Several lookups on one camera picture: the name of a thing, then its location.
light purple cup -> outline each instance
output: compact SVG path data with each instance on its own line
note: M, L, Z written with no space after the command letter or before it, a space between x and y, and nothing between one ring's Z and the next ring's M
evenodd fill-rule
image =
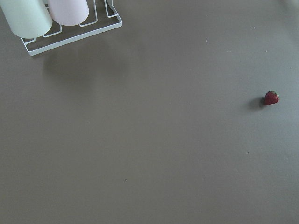
M75 26L84 22L89 9L86 0L48 0L52 19L64 26Z

cup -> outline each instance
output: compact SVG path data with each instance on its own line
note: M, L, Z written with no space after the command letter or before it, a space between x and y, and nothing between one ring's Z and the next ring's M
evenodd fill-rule
M75 26L89 15L86 0L48 0L52 19L64 26Z
M53 21L43 0L0 0L0 6L11 31L19 37L37 38L52 27Z

cup rack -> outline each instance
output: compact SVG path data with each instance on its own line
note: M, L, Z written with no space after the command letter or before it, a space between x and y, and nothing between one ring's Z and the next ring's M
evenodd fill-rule
M87 3L90 13L82 24L67 27L53 21L51 30L45 35L34 39L21 38L27 52L31 56L37 55L122 26L122 20L113 6L113 0L87 0Z

red strawberry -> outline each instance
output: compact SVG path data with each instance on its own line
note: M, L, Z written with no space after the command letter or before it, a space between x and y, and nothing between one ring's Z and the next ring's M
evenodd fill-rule
M267 92L265 96L265 105L275 104L279 101L279 95L274 91Z

gray table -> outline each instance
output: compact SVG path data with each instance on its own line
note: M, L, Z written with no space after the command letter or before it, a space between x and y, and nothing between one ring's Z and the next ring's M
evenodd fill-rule
M299 4L114 4L34 57L0 13L0 223L299 223Z

